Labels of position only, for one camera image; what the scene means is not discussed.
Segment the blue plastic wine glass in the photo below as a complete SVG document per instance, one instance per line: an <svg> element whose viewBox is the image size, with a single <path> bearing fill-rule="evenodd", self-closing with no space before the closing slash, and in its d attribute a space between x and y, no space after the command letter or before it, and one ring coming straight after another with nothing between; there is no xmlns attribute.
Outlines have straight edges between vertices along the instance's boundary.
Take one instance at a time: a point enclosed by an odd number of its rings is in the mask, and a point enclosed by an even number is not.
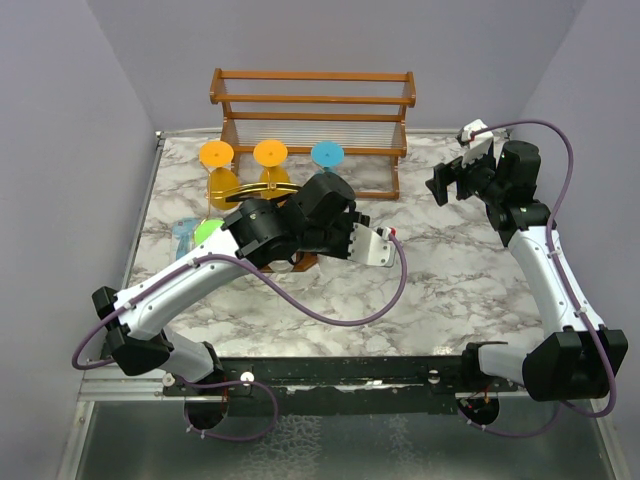
<svg viewBox="0 0 640 480"><path fill-rule="evenodd" d="M312 147L310 155L319 173L335 173L336 168L344 161L345 152L341 145L332 141L323 141Z"/></svg>

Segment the orange wine glass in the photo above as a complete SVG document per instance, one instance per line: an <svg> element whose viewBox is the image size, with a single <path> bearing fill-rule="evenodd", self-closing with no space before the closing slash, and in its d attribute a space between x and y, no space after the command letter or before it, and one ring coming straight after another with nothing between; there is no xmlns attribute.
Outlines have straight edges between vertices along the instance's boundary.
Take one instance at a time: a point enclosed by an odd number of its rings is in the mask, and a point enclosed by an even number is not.
<svg viewBox="0 0 640 480"><path fill-rule="evenodd" d="M286 186L290 183L290 177L282 166L287 157L288 149L280 140L263 140L255 146L253 158L263 167L259 177L263 199L276 200L289 193Z"/></svg>
<svg viewBox="0 0 640 480"><path fill-rule="evenodd" d="M234 150L228 143L215 140L205 143L199 150L199 161L208 172L206 198L209 209L227 211L237 206L229 201L228 191L239 186L236 174L228 166L234 159Z"/></svg>

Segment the gold wire wine glass rack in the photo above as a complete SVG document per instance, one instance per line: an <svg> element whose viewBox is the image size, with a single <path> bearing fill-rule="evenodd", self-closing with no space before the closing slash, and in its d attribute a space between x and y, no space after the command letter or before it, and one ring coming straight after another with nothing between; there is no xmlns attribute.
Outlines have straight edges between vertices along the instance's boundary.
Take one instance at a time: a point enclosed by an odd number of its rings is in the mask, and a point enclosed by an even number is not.
<svg viewBox="0 0 640 480"><path fill-rule="evenodd" d="M206 219L211 217L213 210L231 210L241 201L250 198L275 200L278 205L281 205L283 200L280 198L293 194L295 187L295 184L289 182L288 173L281 166L265 167L258 182L247 184L242 184L230 167L211 168L205 192L208 204ZM261 271L263 273L302 273L315 266L317 261L316 254L297 252L288 260L272 261Z"/></svg>

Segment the green plastic wine glass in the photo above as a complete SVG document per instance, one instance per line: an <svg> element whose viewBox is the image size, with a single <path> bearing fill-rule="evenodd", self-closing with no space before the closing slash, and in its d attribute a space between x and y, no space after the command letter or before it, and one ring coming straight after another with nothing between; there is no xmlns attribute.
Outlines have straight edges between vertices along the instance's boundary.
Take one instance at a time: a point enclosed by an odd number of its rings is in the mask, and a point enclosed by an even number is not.
<svg viewBox="0 0 640 480"><path fill-rule="evenodd" d="M200 223L194 230L193 239L194 245L199 246L205 240L207 240L214 231L220 228L224 224L222 219L211 218L206 219L202 223Z"/></svg>

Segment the clear glass cup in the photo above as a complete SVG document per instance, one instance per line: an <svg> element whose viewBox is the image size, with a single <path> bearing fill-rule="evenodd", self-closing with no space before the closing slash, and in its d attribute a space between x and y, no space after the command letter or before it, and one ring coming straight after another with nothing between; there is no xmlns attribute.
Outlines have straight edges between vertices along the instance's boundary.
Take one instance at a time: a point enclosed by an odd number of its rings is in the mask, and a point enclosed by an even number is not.
<svg viewBox="0 0 640 480"><path fill-rule="evenodd" d="M276 260L271 262L269 267L274 273L288 273L294 270L295 263L289 260Z"/></svg>

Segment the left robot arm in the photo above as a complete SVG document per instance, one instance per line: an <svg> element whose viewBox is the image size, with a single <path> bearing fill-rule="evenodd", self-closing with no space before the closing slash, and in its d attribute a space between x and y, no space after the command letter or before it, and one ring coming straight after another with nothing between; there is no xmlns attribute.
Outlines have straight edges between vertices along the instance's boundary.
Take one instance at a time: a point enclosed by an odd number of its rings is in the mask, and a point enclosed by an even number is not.
<svg viewBox="0 0 640 480"><path fill-rule="evenodd" d="M127 376L162 369L206 395L220 385L220 363L206 342L172 330L170 322L214 290L274 261L312 253L363 263L380 242L355 193L334 173L312 176L275 199L248 198L220 227L164 270L115 292L95 292L112 360Z"/></svg>

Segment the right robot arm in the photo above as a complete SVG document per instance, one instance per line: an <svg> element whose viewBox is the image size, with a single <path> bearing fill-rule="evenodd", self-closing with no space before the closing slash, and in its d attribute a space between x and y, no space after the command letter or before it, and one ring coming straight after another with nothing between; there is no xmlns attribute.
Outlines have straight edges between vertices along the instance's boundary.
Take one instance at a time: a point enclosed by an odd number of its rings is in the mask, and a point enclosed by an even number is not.
<svg viewBox="0 0 640 480"><path fill-rule="evenodd" d="M459 378L472 391L503 378L536 401L614 399L628 341L622 331L605 326L573 275L551 211L534 197L540 166L535 145L509 141L500 156L487 146L475 160L440 163L426 182L440 206L448 201L450 185L457 199L476 197L485 204L492 228L524 274L545 335L532 350L504 342L470 343Z"/></svg>

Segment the wooden shelf rack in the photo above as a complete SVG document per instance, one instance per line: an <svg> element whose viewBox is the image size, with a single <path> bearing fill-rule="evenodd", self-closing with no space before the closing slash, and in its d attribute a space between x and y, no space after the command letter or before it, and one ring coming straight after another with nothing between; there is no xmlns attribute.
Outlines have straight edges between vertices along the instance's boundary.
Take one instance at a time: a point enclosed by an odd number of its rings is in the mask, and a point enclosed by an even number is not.
<svg viewBox="0 0 640 480"><path fill-rule="evenodd" d="M270 139L294 155L335 142L348 156L388 161L390 188L359 190L358 197L399 198L399 161L408 150L406 114L417 100L412 72L216 69L209 100L221 107L221 138L236 154L248 154Z"/></svg>

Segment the blue packaged item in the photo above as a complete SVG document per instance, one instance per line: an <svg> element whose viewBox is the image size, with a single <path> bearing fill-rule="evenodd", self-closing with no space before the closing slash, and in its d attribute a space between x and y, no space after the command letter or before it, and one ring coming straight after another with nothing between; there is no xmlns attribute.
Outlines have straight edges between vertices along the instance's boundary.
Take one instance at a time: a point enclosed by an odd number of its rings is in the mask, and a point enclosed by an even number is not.
<svg viewBox="0 0 640 480"><path fill-rule="evenodd" d="M174 240L174 259L179 260L193 248L194 231L199 224L199 219L186 217L178 220L172 226Z"/></svg>

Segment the black base frame bar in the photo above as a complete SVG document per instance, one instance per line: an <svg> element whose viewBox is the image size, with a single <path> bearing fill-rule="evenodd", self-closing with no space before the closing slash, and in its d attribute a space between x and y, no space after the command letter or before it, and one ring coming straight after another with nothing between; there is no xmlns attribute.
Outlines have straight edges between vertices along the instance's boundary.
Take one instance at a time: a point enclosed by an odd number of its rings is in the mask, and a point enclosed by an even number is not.
<svg viewBox="0 0 640 480"><path fill-rule="evenodd" d="M234 386L204 389L177 379L163 394L208 410L220 403L220 410L231 416L268 416L272 401L257 386L261 383L274 394L282 415L450 415L457 410L458 398L473 393L481 397L484 388L493 396L516 390L502 379L465 382L458 355L227 357L222 365L224 372L211 381L234 381Z"/></svg>

